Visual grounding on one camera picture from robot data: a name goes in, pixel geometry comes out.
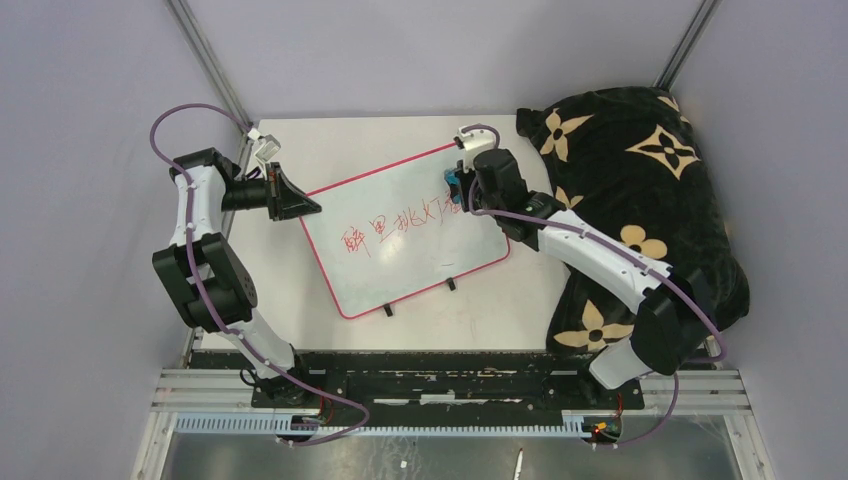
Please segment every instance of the flower pattern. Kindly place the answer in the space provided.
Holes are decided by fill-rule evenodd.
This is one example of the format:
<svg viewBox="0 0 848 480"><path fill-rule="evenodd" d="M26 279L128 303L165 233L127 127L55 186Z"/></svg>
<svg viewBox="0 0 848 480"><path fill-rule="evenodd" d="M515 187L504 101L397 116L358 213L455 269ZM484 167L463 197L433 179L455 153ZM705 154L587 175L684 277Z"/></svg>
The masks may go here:
<svg viewBox="0 0 848 480"><path fill-rule="evenodd" d="M669 107L673 108L675 112L680 113L680 105L677 104L677 100L675 100L674 97L669 98L660 96L657 97L657 99L663 102L664 104L668 105ZM683 115L680 115L680 121L690 123L689 120Z"/></svg>
<svg viewBox="0 0 848 480"><path fill-rule="evenodd" d="M625 225L621 229L621 243L646 257L659 260L668 254L665 242L656 238L647 238L645 229L639 225Z"/></svg>
<svg viewBox="0 0 848 480"><path fill-rule="evenodd" d="M694 148L683 145L674 135L659 125L650 137L626 151L653 158L671 170L678 180L686 167L700 160L695 156Z"/></svg>
<svg viewBox="0 0 848 480"><path fill-rule="evenodd" d="M565 190L562 187L557 187L556 199L564 203L566 207L574 208L580 203L580 200L583 200L583 195L575 195L569 200L568 195L565 194Z"/></svg>
<svg viewBox="0 0 848 480"><path fill-rule="evenodd" d="M562 121L557 113L558 108L555 108L548 118L545 119L545 125L551 131L551 135L545 140L545 144L539 149L539 153L547 155L554 150L557 152L557 158L563 162L568 161L568 138L566 135L577 130L577 127L583 125L586 120L592 118L592 115L585 117L570 118Z"/></svg>
<svg viewBox="0 0 848 480"><path fill-rule="evenodd" d="M606 340L618 340L633 333L633 325L604 325L604 317L591 300L586 300L583 307L583 326L586 330L560 332L554 335L554 340L568 347L587 347L588 351L595 352L607 345Z"/></svg>

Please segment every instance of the beige flower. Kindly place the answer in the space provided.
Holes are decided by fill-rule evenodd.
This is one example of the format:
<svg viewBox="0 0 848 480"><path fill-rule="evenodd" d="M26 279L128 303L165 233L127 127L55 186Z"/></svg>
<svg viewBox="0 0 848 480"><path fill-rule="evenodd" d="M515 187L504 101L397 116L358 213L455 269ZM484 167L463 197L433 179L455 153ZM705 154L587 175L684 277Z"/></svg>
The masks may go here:
<svg viewBox="0 0 848 480"><path fill-rule="evenodd" d="M566 207L574 208L580 203L580 200L583 200L583 195L575 195L569 200L568 195L565 194L565 190L562 187L557 187L556 199L564 203Z"/></svg>
<svg viewBox="0 0 848 480"><path fill-rule="evenodd" d="M646 257L659 260L666 256L668 247L656 238L646 238L645 229L639 225L625 225L621 229L621 243Z"/></svg>
<svg viewBox="0 0 848 480"><path fill-rule="evenodd" d="M618 340L633 333L633 325L604 325L604 317L591 300L586 300L583 307L583 326L586 330L560 332L554 335L554 340L572 348L588 347L590 352L595 352L607 345L606 339Z"/></svg>
<svg viewBox="0 0 848 480"><path fill-rule="evenodd" d="M545 141L545 144L542 145L542 149L539 150L539 153L546 155L551 153L556 149L557 158L562 160L563 162L568 161L568 139L565 137L569 133L573 132L580 125L592 118L592 115L587 115L585 117L576 117L571 118L566 121L562 121L559 118L559 113L557 113L558 108L555 108L548 118L545 119L545 125L547 125L548 130L551 131L551 136Z"/></svg>
<svg viewBox="0 0 848 480"><path fill-rule="evenodd" d="M659 101L661 101L664 104L668 105L669 107L673 108L675 112L680 113L680 106L677 105L677 100L675 100L674 97L671 97L671 98L669 98L669 97L657 97L657 98L659 99ZM684 117L683 115L680 115L680 121L690 123L689 120L687 120L686 117Z"/></svg>

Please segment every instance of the whiteboard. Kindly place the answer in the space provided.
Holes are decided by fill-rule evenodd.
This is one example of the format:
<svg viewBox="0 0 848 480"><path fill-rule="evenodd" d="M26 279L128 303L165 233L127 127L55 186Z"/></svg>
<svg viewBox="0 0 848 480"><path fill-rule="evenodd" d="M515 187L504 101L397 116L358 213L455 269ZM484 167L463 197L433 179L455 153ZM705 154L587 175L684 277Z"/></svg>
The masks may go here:
<svg viewBox="0 0 848 480"><path fill-rule="evenodd" d="M343 317L358 317L509 255L494 220L450 201L444 172L463 157L451 143L308 194L322 212L300 220Z"/></svg>

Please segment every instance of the red handwriting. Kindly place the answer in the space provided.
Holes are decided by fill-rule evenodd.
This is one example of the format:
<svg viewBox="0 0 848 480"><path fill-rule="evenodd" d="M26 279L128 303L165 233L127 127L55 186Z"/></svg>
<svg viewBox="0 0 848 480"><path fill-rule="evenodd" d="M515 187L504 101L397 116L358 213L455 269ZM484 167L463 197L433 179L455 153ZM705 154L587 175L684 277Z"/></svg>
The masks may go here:
<svg viewBox="0 0 848 480"><path fill-rule="evenodd" d="M345 231L344 235L342 235L342 242L344 242L348 253L358 252L359 247L362 246L365 247L365 253L368 257L371 257L371 252L368 251L368 245L365 244L365 234L360 232L359 229L351 226L350 229Z"/></svg>
<svg viewBox="0 0 848 480"><path fill-rule="evenodd" d="M397 213L393 223L394 228L389 228L386 225L387 220L385 215L377 215L374 220L371 220L371 228L374 233L380 235L380 242L389 238L395 232L398 235L409 233L412 229L424 227L431 220L436 220L434 212L439 213L439 225L444 224L446 214L457 214L462 211L462 206L453 203L450 196L450 191L445 193L444 198L436 197L429 202L421 199L421 210L417 210L411 206L406 207L400 213ZM358 228L351 226L342 235L342 242L348 253L359 251L359 247L363 247L368 257L371 257L371 252L368 251L368 245L365 243L365 233Z"/></svg>

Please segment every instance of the black floral fabric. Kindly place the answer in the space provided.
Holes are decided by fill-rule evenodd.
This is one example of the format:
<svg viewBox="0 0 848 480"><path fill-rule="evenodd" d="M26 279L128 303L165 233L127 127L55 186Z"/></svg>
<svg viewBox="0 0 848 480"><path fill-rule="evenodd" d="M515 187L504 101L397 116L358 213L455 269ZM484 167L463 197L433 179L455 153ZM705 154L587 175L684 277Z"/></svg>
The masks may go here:
<svg viewBox="0 0 848 480"><path fill-rule="evenodd" d="M733 258L707 165L674 98L624 87L519 109L516 128L539 151L567 208L623 245L672 266L697 266L724 330L748 313L750 293ZM547 335L549 351L599 350L632 331L634 315L574 269Z"/></svg>

